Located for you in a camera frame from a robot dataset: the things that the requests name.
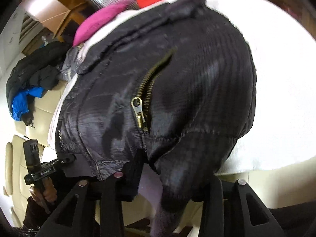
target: pink fabric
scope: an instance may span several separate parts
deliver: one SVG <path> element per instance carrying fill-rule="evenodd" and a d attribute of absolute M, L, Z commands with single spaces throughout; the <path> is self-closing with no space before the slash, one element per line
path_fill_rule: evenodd
<path fill-rule="evenodd" d="M 77 46 L 88 40 L 101 27 L 124 11 L 126 7 L 127 3 L 113 4 L 92 14 L 77 29 L 72 46 Z"/>

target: wooden furniture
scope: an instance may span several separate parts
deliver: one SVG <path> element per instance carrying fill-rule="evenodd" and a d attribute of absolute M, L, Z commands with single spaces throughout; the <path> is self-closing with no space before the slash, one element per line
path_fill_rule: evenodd
<path fill-rule="evenodd" d="M 62 41 L 61 35 L 70 23 L 76 29 L 86 19 L 81 12 L 89 3 L 86 0 L 23 0 L 22 6 L 53 32 L 54 38 Z"/>

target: zipper pull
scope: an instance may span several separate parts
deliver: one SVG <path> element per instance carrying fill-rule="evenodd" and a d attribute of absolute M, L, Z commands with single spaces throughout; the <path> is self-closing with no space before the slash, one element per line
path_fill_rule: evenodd
<path fill-rule="evenodd" d="M 145 123 L 146 121 L 143 114 L 142 99 L 140 99 L 139 97 L 134 97 L 132 99 L 131 105 L 136 115 L 138 127 L 144 128 L 143 123 Z"/>
<path fill-rule="evenodd" d="M 58 135 L 59 135 L 59 140 L 60 140 L 60 142 L 62 142 L 61 131 L 60 131 L 60 130 L 58 130 Z"/>

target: zipper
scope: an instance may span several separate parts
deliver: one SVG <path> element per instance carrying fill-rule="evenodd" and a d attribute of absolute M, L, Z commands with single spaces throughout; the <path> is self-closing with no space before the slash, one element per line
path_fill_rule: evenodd
<path fill-rule="evenodd" d="M 99 167 L 98 167 L 98 165 L 97 165 L 96 160 L 94 159 L 94 157 L 92 156 L 91 152 L 88 150 L 88 148 L 86 147 L 86 145 L 83 143 L 82 140 L 81 140 L 81 142 L 82 142 L 83 146 L 85 147 L 85 149 L 86 149 L 87 153 L 89 154 L 89 156 L 92 158 L 92 160 L 93 160 L 93 162 L 94 162 L 94 164 L 95 164 L 95 168 L 97 169 L 97 172 L 98 172 L 98 175 L 99 175 L 100 179 L 103 179 L 102 176 L 101 176 L 100 169 L 99 169 Z"/>
<path fill-rule="evenodd" d="M 145 132 L 149 132 L 150 102 L 154 82 L 159 76 L 161 76 L 161 71 L 169 64 L 174 52 L 175 49 L 171 49 L 147 72 L 135 97 L 132 98 L 131 105 L 136 116 L 137 125 Z"/>
<path fill-rule="evenodd" d="M 60 141 L 60 143 L 62 142 L 62 137 L 61 137 L 61 131 L 60 130 L 58 130 L 58 136 L 59 136 L 59 141 Z"/>

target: hand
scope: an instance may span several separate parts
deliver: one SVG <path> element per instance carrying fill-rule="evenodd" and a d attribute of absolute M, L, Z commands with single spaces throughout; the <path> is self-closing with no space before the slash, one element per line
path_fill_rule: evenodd
<path fill-rule="evenodd" d="M 43 184 L 45 187 L 45 191 L 43 193 L 43 196 L 45 198 L 45 200 L 47 200 L 48 202 L 54 202 L 57 200 L 57 190 L 55 189 L 54 185 L 53 185 L 53 181 L 47 177 L 43 180 Z M 42 207 L 42 203 L 41 203 L 41 193 L 38 189 L 36 189 L 34 186 L 30 187 L 30 193 L 32 195 L 33 200 Z"/>

